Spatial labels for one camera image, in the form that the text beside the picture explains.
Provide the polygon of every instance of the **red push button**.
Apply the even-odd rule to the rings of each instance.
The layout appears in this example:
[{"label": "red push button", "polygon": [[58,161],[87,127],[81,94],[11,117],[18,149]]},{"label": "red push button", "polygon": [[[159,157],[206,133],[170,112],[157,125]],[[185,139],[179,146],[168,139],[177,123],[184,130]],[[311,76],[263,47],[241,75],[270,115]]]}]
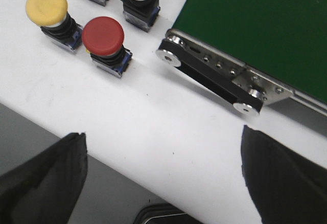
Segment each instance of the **red push button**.
[{"label": "red push button", "polygon": [[112,55],[123,45],[124,30],[113,18],[97,17],[84,27],[82,41],[85,47],[95,55]]}]

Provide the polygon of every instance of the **metal bracket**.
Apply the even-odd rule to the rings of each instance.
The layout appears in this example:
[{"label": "metal bracket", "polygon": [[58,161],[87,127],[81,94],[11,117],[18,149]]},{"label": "metal bracket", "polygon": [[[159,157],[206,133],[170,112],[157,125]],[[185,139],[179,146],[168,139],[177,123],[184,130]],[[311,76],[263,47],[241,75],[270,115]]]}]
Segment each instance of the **metal bracket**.
[{"label": "metal bracket", "polygon": [[[229,80],[231,84],[260,100],[264,105],[289,98],[294,94],[291,87],[181,31],[170,29],[162,42],[164,41],[170,41],[182,47],[186,53],[196,58],[199,63],[206,65],[217,75]],[[184,60],[178,58],[174,51],[159,47],[156,53],[159,58],[178,69],[183,64]],[[260,112],[249,103],[235,102],[233,106],[247,115],[258,115]]]},{"label": "metal bracket", "polygon": [[186,51],[188,48],[193,48],[188,43],[180,36],[168,35],[161,42],[156,53],[162,60],[209,88],[234,105],[240,112],[247,115],[259,115],[263,105],[262,100],[232,83],[235,73],[242,70],[236,64],[237,62],[231,63],[234,68],[228,74],[219,73],[216,70],[219,69],[218,67],[212,68],[209,65],[211,56],[214,55],[205,54],[203,60],[199,61],[192,52]]}]

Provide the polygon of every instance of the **bolt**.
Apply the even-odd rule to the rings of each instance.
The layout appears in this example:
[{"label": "bolt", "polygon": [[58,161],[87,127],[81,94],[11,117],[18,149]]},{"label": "bolt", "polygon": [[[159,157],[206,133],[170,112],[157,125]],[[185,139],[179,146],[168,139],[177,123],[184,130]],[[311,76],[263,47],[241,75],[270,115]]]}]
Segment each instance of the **bolt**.
[{"label": "bolt", "polygon": [[184,46],[184,42],[178,36],[170,35],[167,37],[169,41],[172,41],[180,46]]},{"label": "bolt", "polygon": [[219,69],[222,69],[223,68],[223,66],[222,66],[222,63],[219,61],[218,63],[217,63],[217,68],[219,68]]},{"label": "bolt", "polygon": [[229,73],[233,77],[236,76],[236,70],[235,69],[230,69]]},{"label": "bolt", "polygon": [[284,92],[284,89],[281,88],[281,87],[276,87],[276,88],[275,88],[275,92],[276,92],[277,94],[281,94],[282,92]]},{"label": "bolt", "polygon": [[204,60],[204,62],[209,62],[209,56],[207,56],[207,55],[204,56],[204,57],[203,57],[203,60]]},{"label": "bolt", "polygon": [[260,80],[260,78],[257,77],[257,76],[253,76],[253,77],[252,77],[252,81],[253,81],[253,82],[259,82],[259,80]]}]

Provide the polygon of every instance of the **white table surface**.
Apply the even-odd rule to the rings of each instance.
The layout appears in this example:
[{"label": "white table surface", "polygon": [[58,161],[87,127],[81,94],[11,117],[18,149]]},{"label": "white table surface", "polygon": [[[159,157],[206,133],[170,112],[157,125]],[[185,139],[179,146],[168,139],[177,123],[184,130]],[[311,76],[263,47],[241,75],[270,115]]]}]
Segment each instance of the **white table surface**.
[{"label": "white table surface", "polygon": [[111,16],[133,60],[118,79],[51,43],[26,16],[26,0],[0,0],[0,102],[64,136],[86,132],[89,153],[204,223],[259,224],[241,174],[243,125],[327,168],[327,119],[292,100],[247,118],[155,50],[185,0],[160,0],[145,33],[125,22],[120,0],[68,0],[85,25]]}]

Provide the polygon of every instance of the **button base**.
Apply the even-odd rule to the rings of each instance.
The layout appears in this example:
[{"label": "button base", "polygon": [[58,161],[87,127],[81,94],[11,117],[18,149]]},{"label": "button base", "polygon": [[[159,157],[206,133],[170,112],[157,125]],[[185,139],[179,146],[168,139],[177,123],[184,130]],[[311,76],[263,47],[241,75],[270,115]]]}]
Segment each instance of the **button base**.
[{"label": "button base", "polygon": [[46,36],[57,46],[71,52],[76,53],[76,49],[82,44],[82,32],[83,27],[79,24],[77,24],[77,29],[75,33],[73,34],[73,40],[69,42],[62,43],[58,41],[57,39],[53,38],[52,36],[49,36],[46,34]]},{"label": "button base", "polygon": [[92,60],[93,60],[93,63],[97,67],[103,69],[104,71],[106,71],[118,78],[121,78],[123,75],[123,72],[127,69],[129,62],[132,59],[132,55],[133,54],[128,49],[125,49],[125,56],[124,56],[122,62],[120,64],[116,64],[114,66],[107,65],[93,57],[92,57]]},{"label": "button base", "polygon": [[132,0],[121,1],[125,20],[145,32],[149,32],[160,11],[159,0],[150,0],[142,7],[136,6]]}]

